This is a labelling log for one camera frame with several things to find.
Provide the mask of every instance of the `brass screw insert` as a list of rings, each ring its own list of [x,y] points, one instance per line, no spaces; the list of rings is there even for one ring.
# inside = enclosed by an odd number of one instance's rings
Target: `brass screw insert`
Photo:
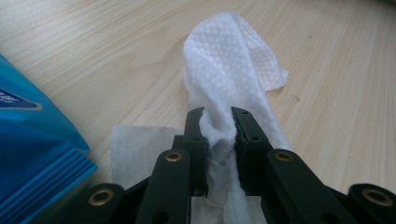
[[[280,161],[292,161],[293,160],[293,156],[291,156],[289,153],[287,152],[277,152],[275,154],[275,157],[280,160]]]
[[[361,194],[371,203],[375,203],[384,207],[393,206],[393,200],[387,194],[377,189],[364,189],[361,191]]]
[[[181,161],[183,156],[178,152],[170,152],[165,156],[167,161]]]
[[[114,192],[111,189],[99,189],[88,200],[92,206],[102,206],[111,201],[114,197]]]

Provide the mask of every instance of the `table surface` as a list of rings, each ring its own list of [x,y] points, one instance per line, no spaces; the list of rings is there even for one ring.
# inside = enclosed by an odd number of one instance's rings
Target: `table surface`
[[[346,1],[0,2],[0,53],[78,127],[110,181],[112,127],[184,128],[182,47],[222,11],[242,15],[290,71],[267,97],[324,184],[396,192],[396,4]]]

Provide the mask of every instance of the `textured white cloth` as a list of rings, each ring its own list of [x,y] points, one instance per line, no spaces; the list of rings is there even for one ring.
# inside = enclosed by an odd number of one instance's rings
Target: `textured white cloth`
[[[260,198],[246,197],[239,187],[231,106],[250,111],[273,147],[290,148],[264,92],[283,86],[288,72],[248,23],[232,12],[198,24],[185,43],[184,58],[189,110],[205,107],[200,127],[210,145],[209,197],[192,198],[191,223],[265,223]],[[114,127],[113,181],[128,189],[148,177],[158,155],[181,133],[161,127]]]
[[[253,28],[233,12],[217,14],[198,24],[185,42],[184,59],[189,109],[205,108],[200,128],[210,147],[210,191],[203,210],[207,214],[209,210],[219,209],[213,212],[217,218],[199,221],[202,217],[194,217],[194,220],[196,223],[262,223],[262,218],[257,216],[260,204],[254,203],[252,207],[239,187],[231,106],[250,111],[274,148],[289,149],[264,92],[283,86],[288,72],[280,68],[275,54]]]

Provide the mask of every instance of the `wet wipe package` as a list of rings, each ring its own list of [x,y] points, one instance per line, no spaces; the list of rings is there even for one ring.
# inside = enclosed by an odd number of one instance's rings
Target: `wet wipe package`
[[[0,54],[0,223],[26,223],[91,174],[89,147]]]

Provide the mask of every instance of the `screw hole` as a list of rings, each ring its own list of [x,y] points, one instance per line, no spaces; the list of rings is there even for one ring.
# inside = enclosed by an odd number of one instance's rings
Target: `screw hole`
[[[338,218],[338,216],[336,216],[333,213],[323,213],[321,215],[321,218],[323,219],[323,221],[325,221],[326,223],[331,223],[331,224],[335,224],[335,223],[340,223],[340,218]]]
[[[293,157],[287,152],[277,152],[275,157],[280,161],[292,161]]]
[[[384,207],[393,206],[393,200],[387,194],[377,189],[364,189],[361,193],[363,194],[364,198],[366,198],[371,203],[375,203]]]
[[[164,224],[169,220],[169,216],[165,212],[157,212],[152,216],[152,224]]]
[[[171,152],[165,156],[167,161],[180,161],[183,156],[178,152]]]
[[[111,201],[114,196],[114,192],[111,189],[99,189],[93,195],[91,195],[88,203],[92,206],[102,206]]]

